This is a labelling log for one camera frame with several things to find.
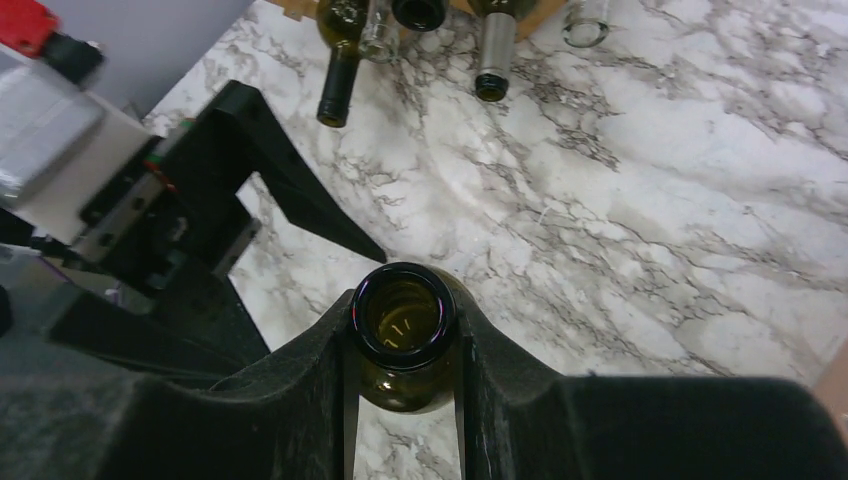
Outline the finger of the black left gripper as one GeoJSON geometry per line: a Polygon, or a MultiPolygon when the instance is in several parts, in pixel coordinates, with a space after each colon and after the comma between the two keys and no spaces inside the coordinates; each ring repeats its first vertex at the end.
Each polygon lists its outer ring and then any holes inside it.
{"type": "Polygon", "coordinates": [[[313,326],[210,390],[135,376],[97,478],[352,478],[352,296],[344,292],[313,326]]]}
{"type": "Polygon", "coordinates": [[[457,297],[456,387],[466,479],[843,479],[847,448],[795,382],[571,376],[457,297]]]}

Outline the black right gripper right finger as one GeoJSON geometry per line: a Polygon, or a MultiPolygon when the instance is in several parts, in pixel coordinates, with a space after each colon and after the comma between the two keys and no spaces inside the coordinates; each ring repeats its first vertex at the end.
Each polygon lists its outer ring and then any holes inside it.
{"type": "Polygon", "coordinates": [[[221,129],[219,138],[233,142],[236,161],[259,174],[291,224],[370,260],[387,261],[309,168],[260,90],[230,80],[204,111],[221,129]]]}

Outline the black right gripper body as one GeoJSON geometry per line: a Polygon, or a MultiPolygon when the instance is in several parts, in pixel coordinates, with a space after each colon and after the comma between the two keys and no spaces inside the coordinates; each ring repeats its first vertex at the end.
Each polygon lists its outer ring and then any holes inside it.
{"type": "Polygon", "coordinates": [[[226,120],[154,137],[82,209],[73,260],[157,298],[183,279],[218,281],[259,231],[238,190],[254,171],[226,120]]]}

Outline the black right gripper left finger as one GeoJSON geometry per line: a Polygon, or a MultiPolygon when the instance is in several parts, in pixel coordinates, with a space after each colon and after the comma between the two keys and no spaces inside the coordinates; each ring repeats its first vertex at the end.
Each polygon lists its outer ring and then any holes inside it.
{"type": "Polygon", "coordinates": [[[80,294],[48,330],[51,342],[180,385],[213,385],[270,349],[230,279],[184,264],[145,313],[80,294]]]}

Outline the dark green wine bottle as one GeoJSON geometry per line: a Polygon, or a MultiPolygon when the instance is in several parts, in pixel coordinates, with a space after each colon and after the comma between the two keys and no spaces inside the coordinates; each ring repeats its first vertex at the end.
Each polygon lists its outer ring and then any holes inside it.
{"type": "Polygon", "coordinates": [[[316,118],[331,128],[346,125],[361,55],[359,41],[367,21],[368,1],[321,0],[316,8],[320,37],[330,49],[316,118]]]}

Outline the green wine bottle silver neck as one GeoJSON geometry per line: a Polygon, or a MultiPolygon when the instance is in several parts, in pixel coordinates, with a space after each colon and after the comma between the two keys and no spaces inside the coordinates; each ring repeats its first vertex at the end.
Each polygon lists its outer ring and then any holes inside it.
{"type": "Polygon", "coordinates": [[[360,395],[409,415],[449,403],[460,319],[473,304],[460,280],[435,266],[395,262],[368,274],[348,307],[360,395]]]}

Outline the wooden wine rack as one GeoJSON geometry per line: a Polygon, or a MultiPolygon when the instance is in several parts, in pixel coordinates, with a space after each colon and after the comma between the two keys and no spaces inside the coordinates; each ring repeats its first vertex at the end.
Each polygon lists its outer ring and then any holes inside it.
{"type": "MultiPolygon", "coordinates": [[[[295,21],[300,21],[303,17],[314,19],[318,6],[318,2],[314,0],[267,0],[267,2],[281,7],[284,15],[295,21]]],[[[517,23],[515,41],[519,43],[525,40],[567,4],[567,0],[538,0],[535,8],[517,23]]]]}

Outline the clear glass bottle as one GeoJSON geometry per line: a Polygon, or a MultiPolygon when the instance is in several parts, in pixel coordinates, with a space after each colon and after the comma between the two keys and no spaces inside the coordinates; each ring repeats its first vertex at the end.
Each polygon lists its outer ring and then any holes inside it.
{"type": "Polygon", "coordinates": [[[371,0],[359,40],[360,56],[375,64],[388,64],[398,55],[400,25],[392,13],[391,0],[371,0]]]}
{"type": "Polygon", "coordinates": [[[563,40],[575,48],[591,48],[609,34],[610,0],[569,0],[563,22],[563,40]]]}

